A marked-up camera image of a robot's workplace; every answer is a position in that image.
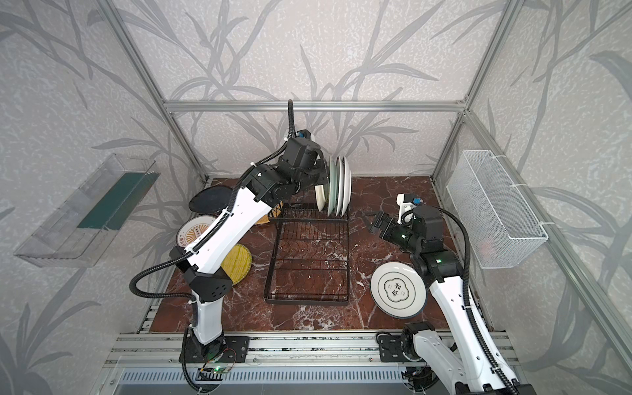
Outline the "orange woven round plate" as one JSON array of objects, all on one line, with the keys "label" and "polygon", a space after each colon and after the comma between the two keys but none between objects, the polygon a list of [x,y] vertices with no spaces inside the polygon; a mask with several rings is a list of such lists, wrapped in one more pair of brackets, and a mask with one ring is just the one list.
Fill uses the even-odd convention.
[{"label": "orange woven round plate", "polygon": [[261,217],[256,225],[265,225],[271,222],[271,220],[278,218],[281,215],[283,209],[283,202],[280,202],[276,207],[273,208],[268,214]]}]

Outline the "white plate green text rim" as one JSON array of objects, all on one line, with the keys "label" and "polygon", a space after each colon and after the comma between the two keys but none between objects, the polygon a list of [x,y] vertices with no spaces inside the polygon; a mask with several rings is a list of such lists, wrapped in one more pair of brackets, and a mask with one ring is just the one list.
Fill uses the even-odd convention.
[{"label": "white plate green text rim", "polygon": [[350,161],[346,156],[344,157],[344,162],[345,162],[345,179],[344,179],[344,200],[343,200],[343,206],[342,206],[342,213],[346,214],[349,208],[351,194],[352,194],[352,172],[350,168]]}]

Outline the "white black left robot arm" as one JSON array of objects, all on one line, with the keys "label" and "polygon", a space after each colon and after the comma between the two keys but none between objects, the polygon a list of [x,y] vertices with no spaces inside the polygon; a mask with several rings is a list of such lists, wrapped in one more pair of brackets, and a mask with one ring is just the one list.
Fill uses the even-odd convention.
[{"label": "white black left robot arm", "polygon": [[184,254],[135,275],[129,289],[146,299],[166,299],[166,293],[151,293],[138,283],[148,275],[184,265],[190,292],[181,292],[194,307],[192,339],[201,348],[215,347],[223,336],[223,298],[231,289],[222,262],[250,228],[281,202],[316,185],[326,184],[328,169],[324,154],[307,130],[297,131],[294,104],[287,103],[288,134],[274,153],[250,165],[233,187],[227,206]]}]

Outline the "cream plate with floral sprigs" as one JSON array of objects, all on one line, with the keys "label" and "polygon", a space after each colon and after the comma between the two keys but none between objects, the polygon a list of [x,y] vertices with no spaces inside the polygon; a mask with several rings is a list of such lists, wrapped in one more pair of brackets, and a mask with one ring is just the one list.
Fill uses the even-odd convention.
[{"label": "cream plate with floral sprigs", "polygon": [[322,212],[327,204],[327,196],[323,185],[316,185],[314,187],[317,209]]}]

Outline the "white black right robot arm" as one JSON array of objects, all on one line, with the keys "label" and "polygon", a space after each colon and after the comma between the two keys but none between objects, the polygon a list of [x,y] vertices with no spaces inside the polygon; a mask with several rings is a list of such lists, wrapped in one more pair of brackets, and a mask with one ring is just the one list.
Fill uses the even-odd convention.
[{"label": "white black right robot arm", "polygon": [[471,244],[462,258],[444,246],[444,218],[462,222],[440,207],[416,205],[397,219],[376,212],[370,230],[380,239],[408,253],[411,263],[390,262],[373,273],[373,301],[387,315],[411,319],[432,296],[449,325],[455,346],[448,347],[432,324],[410,323],[400,336],[401,355],[424,362],[432,382],[441,382],[451,394],[533,394],[521,383],[495,345],[472,299],[469,280]]}]

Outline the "white plate green clover emblem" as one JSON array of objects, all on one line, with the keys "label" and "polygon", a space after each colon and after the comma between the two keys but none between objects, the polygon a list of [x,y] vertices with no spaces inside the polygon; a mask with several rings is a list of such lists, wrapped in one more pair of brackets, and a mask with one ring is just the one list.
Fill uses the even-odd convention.
[{"label": "white plate green clover emblem", "polygon": [[400,262],[384,263],[372,274],[370,293],[375,304],[395,319],[420,314],[427,301],[427,289],[413,267]]}]

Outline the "mint green flower plate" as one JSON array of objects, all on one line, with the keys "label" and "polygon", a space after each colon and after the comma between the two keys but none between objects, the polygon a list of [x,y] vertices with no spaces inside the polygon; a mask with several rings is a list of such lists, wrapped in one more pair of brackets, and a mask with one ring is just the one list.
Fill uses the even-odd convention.
[{"label": "mint green flower plate", "polygon": [[329,174],[329,202],[328,202],[328,216],[334,217],[337,210],[337,195],[338,195],[338,183],[339,183],[339,159],[330,159],[330,174]]}]

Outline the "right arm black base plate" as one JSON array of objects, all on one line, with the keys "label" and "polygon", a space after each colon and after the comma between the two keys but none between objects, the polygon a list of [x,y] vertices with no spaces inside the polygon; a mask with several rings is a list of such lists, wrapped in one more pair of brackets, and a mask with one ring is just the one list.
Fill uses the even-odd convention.
[{"label": "right arm black base plate", "polygon": [[377,332],[375,335],[375,341],[379,348],[381,362],[408,362],[408,359],[403,353],[401,332]]}]

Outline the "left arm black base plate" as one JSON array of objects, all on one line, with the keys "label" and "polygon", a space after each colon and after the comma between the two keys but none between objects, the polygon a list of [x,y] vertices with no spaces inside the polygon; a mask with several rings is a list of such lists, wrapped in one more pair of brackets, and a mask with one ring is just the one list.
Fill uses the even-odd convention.
[{"label": "left arm black base plate", "polygon": [[181,347],[179,362],[202,363],[245,363],[250,338],[248,336],[220,336],[215,341],[202,345],[190,334]]}]

